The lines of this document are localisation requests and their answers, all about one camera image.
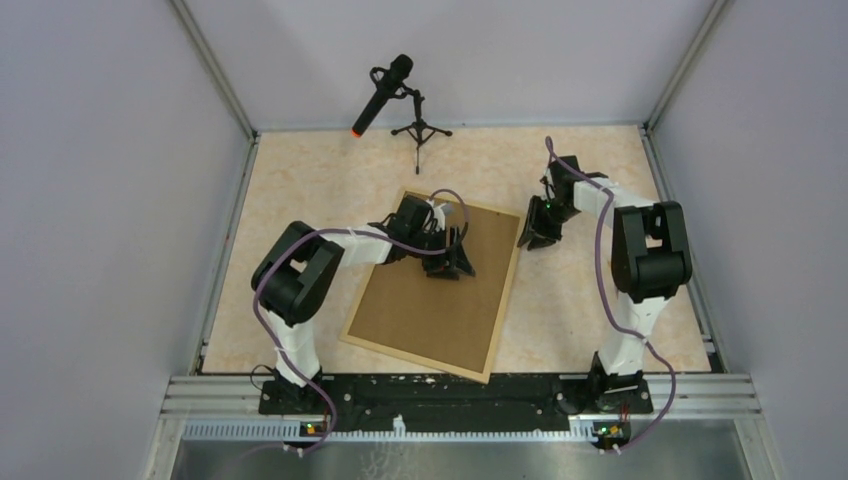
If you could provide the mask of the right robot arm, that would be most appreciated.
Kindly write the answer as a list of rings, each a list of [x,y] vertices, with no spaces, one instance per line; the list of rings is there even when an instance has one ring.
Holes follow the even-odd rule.
[[[693,266],[682,206],[633,194],[602,173],[586,173],[574,156],[552,157],[541,179],[544,193],[531,198],[518,247],[529,251],[552,246],[564,224],[579,214],[596,218],[596,281],[604,280],[602,235],[612,234],[609,269],[616,296],[599,289],[613,329],[595,352],[580,408],[612,412],[641,397],[644,355],[661,312],[691,279]]]

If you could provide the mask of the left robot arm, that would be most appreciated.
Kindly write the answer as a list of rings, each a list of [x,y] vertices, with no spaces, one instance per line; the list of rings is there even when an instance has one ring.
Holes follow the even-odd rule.
[[[292,410],[308,413],[319,404],[321,365],[312,319],[340,269],[389,265],[412,257],[420,260],[429,278],[475,276],[463,247],[470,209],[465,203],[459,206],[463,215],[459,225],[448,221],[451,203],[434,195],[406,194],[381,221],[323,229],[294,221],[286,227],[256,267],[251,288],[254,314],[276,352],[274,380]]]

